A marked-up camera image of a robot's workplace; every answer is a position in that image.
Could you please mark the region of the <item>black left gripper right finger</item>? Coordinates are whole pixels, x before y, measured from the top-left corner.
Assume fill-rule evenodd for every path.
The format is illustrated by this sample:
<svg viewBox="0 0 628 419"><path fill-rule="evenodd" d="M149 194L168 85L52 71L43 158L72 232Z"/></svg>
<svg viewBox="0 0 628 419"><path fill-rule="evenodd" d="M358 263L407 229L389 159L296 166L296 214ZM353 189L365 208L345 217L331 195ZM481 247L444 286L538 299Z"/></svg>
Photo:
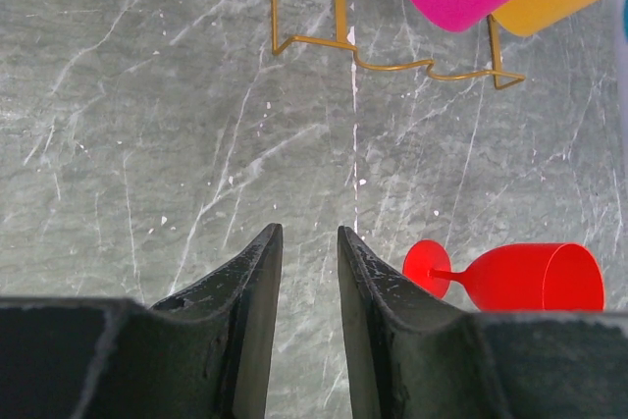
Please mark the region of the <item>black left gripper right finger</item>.
<svg viewBox="0 0 628 419"><path fill-rule="evenodd" d="M349 227L340 304L356 418L623 418L623 312L466 312L422 290Z"/></svg>

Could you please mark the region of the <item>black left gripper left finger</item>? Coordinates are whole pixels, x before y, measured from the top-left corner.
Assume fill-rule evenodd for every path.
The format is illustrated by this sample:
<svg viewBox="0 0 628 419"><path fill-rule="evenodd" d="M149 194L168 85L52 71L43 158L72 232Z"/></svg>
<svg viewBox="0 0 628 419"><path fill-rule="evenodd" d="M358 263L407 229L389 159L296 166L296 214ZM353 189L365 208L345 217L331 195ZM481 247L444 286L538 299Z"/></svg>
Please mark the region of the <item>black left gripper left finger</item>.
<svg viewBox="0 0 628 419"><path fill-rule="evenodd" d="M261 418L283 259L267 226L152 306L114 297L1 301L5 418Z"/></svg>

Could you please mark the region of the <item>red wine glass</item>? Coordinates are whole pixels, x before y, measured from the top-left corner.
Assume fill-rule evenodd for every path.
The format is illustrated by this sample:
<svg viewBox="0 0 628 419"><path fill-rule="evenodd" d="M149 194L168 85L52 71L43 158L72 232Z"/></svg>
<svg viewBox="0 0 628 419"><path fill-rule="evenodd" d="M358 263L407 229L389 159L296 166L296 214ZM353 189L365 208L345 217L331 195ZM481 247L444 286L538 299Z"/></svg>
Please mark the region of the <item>red wine glass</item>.
<svg viewBox="0 0 628 419"><path fill-rule="evenodd" d="M594 255L576 243L518 243L492 249L462 272L451 269L446 250L420 240L405 256L402 274L442 298L461 284L484 311L602 311L605 288Z"/></svg>

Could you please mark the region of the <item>blue wine glass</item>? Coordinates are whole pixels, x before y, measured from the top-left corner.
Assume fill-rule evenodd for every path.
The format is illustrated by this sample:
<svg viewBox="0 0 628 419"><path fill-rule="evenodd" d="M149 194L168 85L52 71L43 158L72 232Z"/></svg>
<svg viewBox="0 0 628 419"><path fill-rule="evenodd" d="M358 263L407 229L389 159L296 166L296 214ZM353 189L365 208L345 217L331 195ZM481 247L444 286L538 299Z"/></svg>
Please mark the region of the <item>blue wine glass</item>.
<svg viewBox="0 0 628 419"><path fill-rule="evenodd" d="M622 31L625 42L628 42L628 0L624 0L622 7Z"/></svg>

